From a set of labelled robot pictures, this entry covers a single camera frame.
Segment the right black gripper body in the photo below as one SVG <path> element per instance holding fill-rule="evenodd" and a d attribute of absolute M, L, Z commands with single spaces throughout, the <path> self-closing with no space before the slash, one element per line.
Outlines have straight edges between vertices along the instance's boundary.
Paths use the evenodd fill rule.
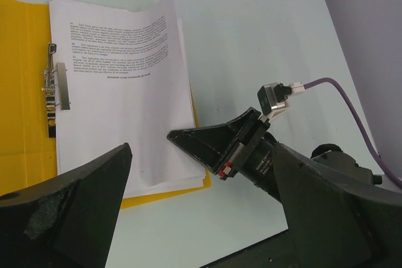
<path fill-rule="evenodd" d="M 258 119 L 258 127 L 252 131 L 252 136 L 246 145 L 241 141 L 236 142 L 235 146 L 229 152 L 229 158 L 224 160 L 223 165 L 219 168 L 217 175 L 221 180 L 233 178 L 240 171 L 252 153 L 257 149 L 258 144 L 264 139 L 264 135 L 270 127 L 268 117 L 260 117 Z"/>

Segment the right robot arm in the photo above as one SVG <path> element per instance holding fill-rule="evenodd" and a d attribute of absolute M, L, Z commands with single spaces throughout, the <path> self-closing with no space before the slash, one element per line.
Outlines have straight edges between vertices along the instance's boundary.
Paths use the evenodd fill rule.
<path fill-rule="evenodd" d="M 260 111 L 248 108 L 238 117 L 214 126 L 176 129 L 167 139 L 225 181 L 238 174 L 280 201 L 278 173 L 291 163 L 297 168 L 306 164 L 288 153 L 276 153 L 278 140 L 269 132 L 271 123 Z"/>

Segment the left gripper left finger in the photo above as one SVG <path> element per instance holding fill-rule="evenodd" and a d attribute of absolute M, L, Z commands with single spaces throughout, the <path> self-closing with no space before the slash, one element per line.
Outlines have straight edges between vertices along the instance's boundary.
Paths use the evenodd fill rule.
<path fill-rule="evenodd" d="M 133 155 L 128 143 L 1 196 L 1 267 L 105 267 Z"/>

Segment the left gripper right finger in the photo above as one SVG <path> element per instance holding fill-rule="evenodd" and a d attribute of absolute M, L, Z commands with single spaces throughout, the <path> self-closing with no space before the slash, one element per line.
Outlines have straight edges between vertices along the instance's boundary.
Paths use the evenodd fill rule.
<path fill-rule="evenodd" d="M 401 267 L 401 193 L 370 185 L 278 144 L 306 164 L 278 173 L 300 267 Z"/>

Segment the orange plastic folder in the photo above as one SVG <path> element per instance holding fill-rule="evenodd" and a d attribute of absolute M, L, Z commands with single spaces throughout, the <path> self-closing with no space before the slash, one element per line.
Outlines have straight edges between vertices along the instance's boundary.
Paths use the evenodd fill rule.
<path fill-rule="evenodd" d="M 46 127 L 43 71 L 52 42 L 50 7 L 1 0 L 1 193 L 58 174 Z"/>

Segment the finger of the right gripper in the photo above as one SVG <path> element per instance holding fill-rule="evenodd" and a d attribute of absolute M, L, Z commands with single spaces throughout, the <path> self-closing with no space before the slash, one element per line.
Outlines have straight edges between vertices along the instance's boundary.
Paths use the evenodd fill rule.
<path fill-rule="evenodd" d="M 241 141 L 246 145 L 252 134 L 258 127 L 258 119 L 260 111 L 253 107 L 248 108 L 235 119 L 214 126 L 198 127 L 195 129 L 200 134 L 202 144 L 206 144 L 206 150 L 199 155 L 199 161 L 212 174 L 217 174 L 219 168 L 223 165 L 224 160 L 229 158 L 230 150 L 235 146 L 236 142 Z"/>

